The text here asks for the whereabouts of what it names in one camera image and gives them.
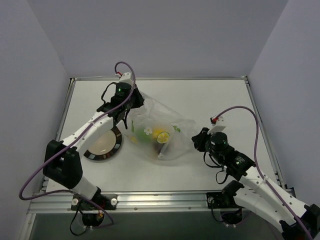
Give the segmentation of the clear plastic bag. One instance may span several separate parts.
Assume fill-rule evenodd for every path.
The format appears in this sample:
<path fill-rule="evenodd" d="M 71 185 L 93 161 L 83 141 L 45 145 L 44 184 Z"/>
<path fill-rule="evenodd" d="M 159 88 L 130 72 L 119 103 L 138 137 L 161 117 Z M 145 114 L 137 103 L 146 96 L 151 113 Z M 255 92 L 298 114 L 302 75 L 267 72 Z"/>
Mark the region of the clear plastic bag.
<path fill-rule="evenodd" d="M 124 135 L 143 153 L 157 160 L 179 158 L 193 148 L 197 124 L 143 93 L 143 106 L 131 109 Z"/>

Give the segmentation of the yellow fake lemon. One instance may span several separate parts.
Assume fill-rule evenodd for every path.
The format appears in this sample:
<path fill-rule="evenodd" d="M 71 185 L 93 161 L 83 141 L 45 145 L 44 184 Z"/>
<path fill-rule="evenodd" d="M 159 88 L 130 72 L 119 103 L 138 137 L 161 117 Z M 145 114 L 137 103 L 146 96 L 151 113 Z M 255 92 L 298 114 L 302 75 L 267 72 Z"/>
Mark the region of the yellow fake lemon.
<path fill-rule="evenodd" d="M 161 127 L 153 127 L 152 128 L 152 133 L 151 133 L 151 138 L 152 139 L 157 139 L 158 135 L 160 135 L 161 133 L 167 132 L 166 129 L 161 128 Z"/>

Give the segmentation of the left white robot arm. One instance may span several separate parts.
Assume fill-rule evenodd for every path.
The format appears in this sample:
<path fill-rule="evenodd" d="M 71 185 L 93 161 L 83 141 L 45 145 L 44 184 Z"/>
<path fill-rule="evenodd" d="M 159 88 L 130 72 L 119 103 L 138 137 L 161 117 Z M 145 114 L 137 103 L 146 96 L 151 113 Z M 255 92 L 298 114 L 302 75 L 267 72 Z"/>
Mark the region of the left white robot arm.
<path fill-rule="evenodd" d="M 75 194 L 83 196 L 90 210 L 100 206 L 101 189 L 84 177 L 81 158 L 102 135 L 120 121 L 126 122 L 131 109 L 143 106 L 144 98 L 136 84 L 118 82 L 114 96 L 101 105 L 93 117 L 75 133 L 61 141 L 52 140 L 46 147 L 43 174 Z"/>

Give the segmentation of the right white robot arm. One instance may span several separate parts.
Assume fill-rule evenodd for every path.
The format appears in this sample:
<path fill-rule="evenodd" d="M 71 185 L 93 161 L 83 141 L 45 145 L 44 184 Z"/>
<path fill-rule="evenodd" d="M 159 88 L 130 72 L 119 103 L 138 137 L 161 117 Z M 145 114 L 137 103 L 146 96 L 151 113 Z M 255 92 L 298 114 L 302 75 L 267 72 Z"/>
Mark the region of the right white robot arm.
<path fill-rule="evenodd" d="M 320 208 L 298 200 L 266 174 L 257 163 L 235 150 L 223 132 L 204 127 L 191 138 L 199 152 L 207 153 L 233 178 L 215 204 L 245 208 L 273 225 L 285 240 L 313 240 L 320 232 Z"/>

